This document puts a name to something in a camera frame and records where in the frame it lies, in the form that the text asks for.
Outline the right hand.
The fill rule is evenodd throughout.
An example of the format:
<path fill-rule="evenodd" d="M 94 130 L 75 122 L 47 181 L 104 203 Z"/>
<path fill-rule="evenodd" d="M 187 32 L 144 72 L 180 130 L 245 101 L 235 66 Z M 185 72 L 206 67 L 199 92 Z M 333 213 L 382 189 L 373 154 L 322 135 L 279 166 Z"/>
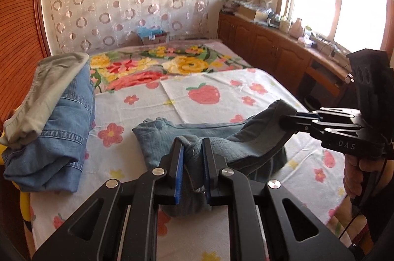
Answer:
<path fill-rule="evenodd" d="M 381 174 L 381 179 L 375 187 L 373 194 L 378 193 L 386 187 L 393 178 L 393 160 L 389 159 L 386 162 L 385 168 L 383 165 L 385 160 L 383 158 L 368 160 L 358 160 L 355 156 L 345 154 L 345 169 L 344 169 L 344 187 L 345 191 L 351 199 L 360 196 L 362 192 L 363 173 L 378 172 Z"/>

